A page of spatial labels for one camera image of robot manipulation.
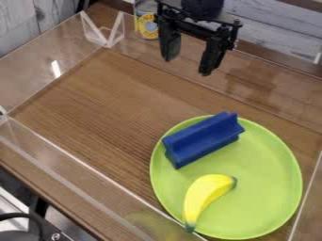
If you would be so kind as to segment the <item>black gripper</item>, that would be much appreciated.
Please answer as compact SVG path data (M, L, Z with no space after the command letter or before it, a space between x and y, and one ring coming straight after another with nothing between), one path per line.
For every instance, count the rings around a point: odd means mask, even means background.
M219 68L243 26L225 12L225 0L155 0L158 3L161 55L166 61L182 50L182 33L206 40L199 74L211 75Z

